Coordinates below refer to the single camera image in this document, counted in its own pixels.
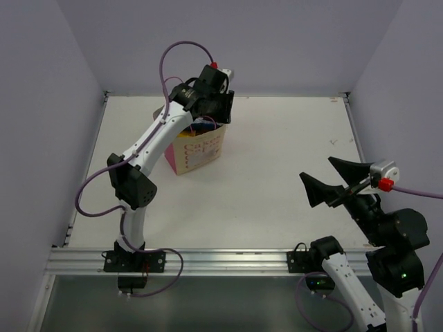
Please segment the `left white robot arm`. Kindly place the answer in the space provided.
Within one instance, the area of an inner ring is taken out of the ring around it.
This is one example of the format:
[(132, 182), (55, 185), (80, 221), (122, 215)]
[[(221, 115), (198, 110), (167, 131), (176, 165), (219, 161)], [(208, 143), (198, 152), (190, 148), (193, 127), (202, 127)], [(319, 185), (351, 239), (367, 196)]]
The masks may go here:
[(139, 270), (144, 262), (141, 251), (146, 207), (157, 187), (149, 176), (173, 140), (195, 120), (206, 118), (218, 124), (230, 123), (234, 92), (230, 69), (206, 65), (199, 77), (176, 85), (169, 103), (160, 111), (145, 133), (121, 155), (111, 154), (107, 164), (115, 196), (123, 207), (118, 245), (123, 249), (119, 262), (126, 270)]

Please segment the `pink and cream paper bag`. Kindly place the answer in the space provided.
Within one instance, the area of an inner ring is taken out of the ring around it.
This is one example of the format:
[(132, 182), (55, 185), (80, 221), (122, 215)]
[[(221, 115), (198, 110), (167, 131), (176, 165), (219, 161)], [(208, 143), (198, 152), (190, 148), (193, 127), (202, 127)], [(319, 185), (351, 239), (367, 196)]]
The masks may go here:
[(143, 160), (151, 170), (164, 156), (177, 175), (190, 172), (219, 158), (222, 152), (226, 125), (198, 136), (184, 132), (194, 122), (191, 112), (171, 102), (157, 112), (150, 129), (154, 137), (145, 149)]

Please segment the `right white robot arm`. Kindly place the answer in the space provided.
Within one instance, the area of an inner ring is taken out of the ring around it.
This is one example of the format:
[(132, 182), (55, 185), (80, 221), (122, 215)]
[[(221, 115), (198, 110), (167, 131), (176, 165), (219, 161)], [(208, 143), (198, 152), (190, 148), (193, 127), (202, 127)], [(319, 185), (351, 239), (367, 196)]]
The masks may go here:
[(419, 300), (426, 286), (416, 251), (430, 243), (427, 222), (411, 208), (384, 212), (379, 197), (380, 192), (393, 189), (399, 180), (399, 168), (388, 160), (355, 163), (330, 156), (328, 161), (345, 184), (327, 185), (300, 173), (309, 204), (313, 208), (321, 203), (330, 208), (343, 206), (358, 225), (374, 248), (365, 257), (383, 307), (375, 304), (352, 272), (335, 237), (310, 243), (304, 253), (308, 266), (332, 278), (360, 331), (423, 331)]

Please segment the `dark blue chips bag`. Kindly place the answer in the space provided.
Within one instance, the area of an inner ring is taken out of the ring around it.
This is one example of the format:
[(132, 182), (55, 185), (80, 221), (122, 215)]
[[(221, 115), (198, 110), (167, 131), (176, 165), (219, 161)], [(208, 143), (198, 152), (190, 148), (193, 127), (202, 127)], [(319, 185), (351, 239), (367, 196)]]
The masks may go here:
[(190, 126), (183, 131), (191, 136), (198, 136), (209, 131), (216, 130), (220, 125), (211, 117), (197, 118)]

